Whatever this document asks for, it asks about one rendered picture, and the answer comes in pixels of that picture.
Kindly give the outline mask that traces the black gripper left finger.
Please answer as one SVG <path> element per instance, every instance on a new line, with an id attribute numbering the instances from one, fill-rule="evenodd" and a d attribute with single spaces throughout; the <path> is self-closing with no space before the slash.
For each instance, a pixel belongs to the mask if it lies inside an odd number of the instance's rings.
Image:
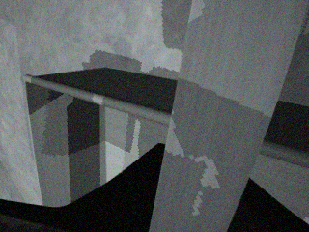
<path id="1" fill-rule="evenodd" d="M 66 206 L 0 198 L 0 232 L 150 232 L 165 144 Z"/>

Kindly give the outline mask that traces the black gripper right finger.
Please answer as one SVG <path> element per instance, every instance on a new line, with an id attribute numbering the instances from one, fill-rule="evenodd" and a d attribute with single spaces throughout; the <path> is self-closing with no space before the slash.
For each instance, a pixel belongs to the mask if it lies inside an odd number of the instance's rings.
<path id="1" fill-rule="evenodd" d="M 309 224 L 248 177 L 227 232 L 309 232 Z"/>

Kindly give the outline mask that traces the grey rectangular metal tray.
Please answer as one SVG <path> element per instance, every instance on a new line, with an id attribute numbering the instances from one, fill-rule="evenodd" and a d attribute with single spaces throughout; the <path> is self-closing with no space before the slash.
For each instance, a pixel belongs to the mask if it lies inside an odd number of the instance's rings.
<path id="1" fill-rule="evenodd" d="M 89 69 L 23 76 L 43 206 L 66 206 L 166 142 L 177 80 Z M 309 224 L 309 107 L 278 101 L 250 178 Z"/>

